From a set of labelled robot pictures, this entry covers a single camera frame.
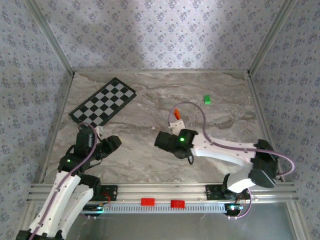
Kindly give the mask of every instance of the small green cube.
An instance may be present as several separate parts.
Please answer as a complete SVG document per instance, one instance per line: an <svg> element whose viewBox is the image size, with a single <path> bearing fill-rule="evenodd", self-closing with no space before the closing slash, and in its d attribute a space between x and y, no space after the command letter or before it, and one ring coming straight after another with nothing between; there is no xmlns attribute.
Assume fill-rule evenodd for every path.
<svg viewBox="0 0 320 240"><path fill-rule="evenodd" d="M211 104L210 95L204 96L204 104Z"/></svg>

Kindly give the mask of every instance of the patterned wallpaper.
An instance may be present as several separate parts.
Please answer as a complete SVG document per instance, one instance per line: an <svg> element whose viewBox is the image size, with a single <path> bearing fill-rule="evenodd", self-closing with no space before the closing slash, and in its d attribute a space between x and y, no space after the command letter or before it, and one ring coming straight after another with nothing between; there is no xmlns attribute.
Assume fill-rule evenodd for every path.
<svg viewBox="0 0 320 240"><path fill-rule="evenodd" d="M282 0L37 1L76 71L249 68Z"/></svg>
<svg viewBox="0 0 320 240"><path fill-rule="evenodd" d="M314 239L320 239L320 2L299 0L254 76Z"/></svg>
<svg viewBox="0 0 320 240"><path fill-rule="evenodd" d="M0 13L0 239L15 239L71 80L23 1Z"/></svg>

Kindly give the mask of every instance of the red block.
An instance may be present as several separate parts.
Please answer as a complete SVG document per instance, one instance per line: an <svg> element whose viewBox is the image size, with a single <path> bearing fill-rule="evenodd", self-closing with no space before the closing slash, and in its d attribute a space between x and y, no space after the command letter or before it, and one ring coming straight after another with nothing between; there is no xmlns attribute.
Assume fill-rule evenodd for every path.
<svg viewBox="0 0 320 240"><path fill-rule="evenodd" d="M156 200L154 198L141 198L141 206L154 207Z"/></svg>
<svg viewBox="0 0 320 240"><path fill-rule="evenodd" d="M184 209L186 203L183 200L171 200L171 208Z"/></svg>

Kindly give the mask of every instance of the gray marble tabletop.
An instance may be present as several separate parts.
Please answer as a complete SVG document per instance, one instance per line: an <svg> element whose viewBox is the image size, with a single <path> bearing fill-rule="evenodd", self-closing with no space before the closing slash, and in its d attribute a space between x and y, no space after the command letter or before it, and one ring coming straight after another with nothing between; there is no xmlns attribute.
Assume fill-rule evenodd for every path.
<svg viewBox="0 0 320 240"><path fill-rule="evenodd" d="M243 79L223 73L197 72L76 73L45 182L55 180L60 158L75 144L77 124L68 114L113 77L136 90L137 96L103 126L103 138L117 135L122 141L117 151L86 172L100 177L103 183L221 182L225 174L239 169L231 163L206 157L196 157L194 164L189 165L186 159L177 159L154 147L159 131L169 132L169 110L181 101L191 101L203 108L211 137L235 142L256 142L261 138L247 82ZM204 95L210 95L211 104L204 104ZM192 105L183 105L179 110L186 127L201 132L200 112Z"/></svg>

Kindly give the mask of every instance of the black and white checkerboard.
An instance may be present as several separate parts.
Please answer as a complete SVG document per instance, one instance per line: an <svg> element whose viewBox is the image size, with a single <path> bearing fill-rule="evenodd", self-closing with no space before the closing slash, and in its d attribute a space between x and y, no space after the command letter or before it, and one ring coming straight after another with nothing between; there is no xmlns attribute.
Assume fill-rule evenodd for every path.
<svg viewBox="0 0 320 240"><path fill-rule="evenodd" d="M76 123L88 123L93 127L105 125L136 96L136 91L114 77L69 116Z"/></svg>

